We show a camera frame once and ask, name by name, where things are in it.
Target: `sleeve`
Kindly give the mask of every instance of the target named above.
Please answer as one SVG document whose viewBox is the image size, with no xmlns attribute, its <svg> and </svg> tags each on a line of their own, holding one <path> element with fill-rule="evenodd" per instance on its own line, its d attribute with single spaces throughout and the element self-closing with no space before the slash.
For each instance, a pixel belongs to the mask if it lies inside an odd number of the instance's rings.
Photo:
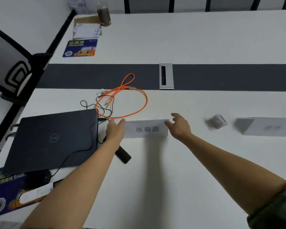
<svg viewBox="0 0 286 229">
<path fill-rule="evenodd" d="M 286 189 L 275 195 L 272 200 L 247 217 L 251 229 L 286 229 Z"/>
</svg>

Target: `black mouse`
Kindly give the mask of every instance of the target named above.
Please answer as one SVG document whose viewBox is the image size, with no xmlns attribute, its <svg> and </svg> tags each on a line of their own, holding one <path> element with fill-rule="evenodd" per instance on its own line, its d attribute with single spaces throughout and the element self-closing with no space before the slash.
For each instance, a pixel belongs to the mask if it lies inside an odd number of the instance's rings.
<svg viewBox="0 0 286 229">
<path fill-rule="evenodd" d="M 24 190 L 32 190 L 49 184 L 51 180 L 51 172 L 48 169 L 38 170 L 26 173 L 26 178 L 22 188 Z"/>
</svg>

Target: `hand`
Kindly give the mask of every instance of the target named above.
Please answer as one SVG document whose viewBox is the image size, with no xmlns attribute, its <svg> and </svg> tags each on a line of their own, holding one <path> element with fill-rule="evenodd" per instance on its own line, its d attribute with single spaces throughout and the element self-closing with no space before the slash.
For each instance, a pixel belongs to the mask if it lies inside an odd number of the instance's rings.
<svg viewBox="0 0 286 229">
<path fill-rule="evenodd" d="M 172 113 L 171 114 L 174 118 L 173 121 L 175 123 L 172 123 L 170 121 L 165 121 L 164 124 L 168 127 L 170 130 L 171 135 L 176 138 L 177 140 L 182 140 L 186 136 L 191 134 L 191 128 L 188 124 L 187 120 L 184 119 L 181 115 L 178 113 Z"/>
<path fill-rule="evenodd" d="M 118 124 L 115 124 L 114 119 L 109 120 L 106 130 L 106 140 L 121 143 L 124 136 L 125 119 L 122 119 Z"/>
</svg>

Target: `small box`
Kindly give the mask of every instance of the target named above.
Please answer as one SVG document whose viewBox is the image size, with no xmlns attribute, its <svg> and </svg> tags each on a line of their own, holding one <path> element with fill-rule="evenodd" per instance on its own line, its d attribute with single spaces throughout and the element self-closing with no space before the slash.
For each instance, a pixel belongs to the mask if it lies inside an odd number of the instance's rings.
<svg viewBox="0 0 286 229">
<path fill-rule="evenodd" d="M 222 128 L 228 124 L 220 114 L 216 114 L 212 118 L 212 122 L 214 123 L 216 128 Z"/>
</svg>

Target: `bottle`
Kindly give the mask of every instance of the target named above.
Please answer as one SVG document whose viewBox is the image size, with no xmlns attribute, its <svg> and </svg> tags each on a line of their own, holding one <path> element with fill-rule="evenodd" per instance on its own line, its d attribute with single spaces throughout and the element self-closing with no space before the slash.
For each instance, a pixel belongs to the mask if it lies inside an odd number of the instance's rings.
<svg viewBox="0 0 286 229">
<path fill-rule="evenodd" d="M 96 4 L 96 8 L 99 15 L 99 20 L 102 26 L 110 26 L 111 19 L 109 15 L 108 5 L 107 2 L 104 0 L 100 0 Z"/>
</svg>

